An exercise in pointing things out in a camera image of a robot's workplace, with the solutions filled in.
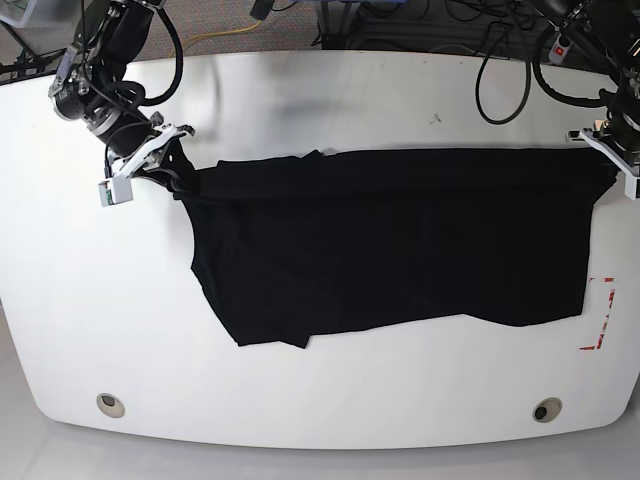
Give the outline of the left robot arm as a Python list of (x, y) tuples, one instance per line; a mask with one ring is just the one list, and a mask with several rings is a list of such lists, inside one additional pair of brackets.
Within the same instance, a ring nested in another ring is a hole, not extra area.
[[(530, 47), (514, 3), (503, 8), (517, 32), (524, 53), (525, 83), (516, 110), (503, 119), (489, 117), (482, 108), (480, 85), (491, 57), (486, 53), (475, 83), (476, 107), (491, 125), (513, 121), (524, 110), (531, 86), (536, 82), (545, 94), (564, 105), (606, 110), (606, 118), (594, 127), (568, 134), (570, 141), (583, 141), (614, 162), (627, 177), (639, 178), (639, 18), (623, 1), (529, 1), (527, 6), (547, 21), (548, 26)], [(543, 49), (552, 37), (565, 40), (593, 67), (606, 72), (616, 89), (602, 89), (596, 98), (563, 94), (545, 79), (541, 61)]]

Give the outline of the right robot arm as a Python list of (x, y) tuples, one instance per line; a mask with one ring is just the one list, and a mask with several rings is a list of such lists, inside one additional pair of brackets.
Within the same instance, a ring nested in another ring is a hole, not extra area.
[[(56, 113), (83, 121), (104, 150), (101, 202), (112, 206), (133, 198), (132, 181), (143, 178), (171, 193), (198, 190), (194, 166), (181, 138), (194, 135), (189, 125), (166, 122), (155, 108), (178, 90), (184, 72), (182, 44), (161, 1), (93, 1), (81, 4), (73, 42), (66, 48), (49, 88)], [(167, 90), (155, 97), (126, 79), (127, 66), (142, 50), (153, 18), (160, 18), (173, 48), (175, 70)]]

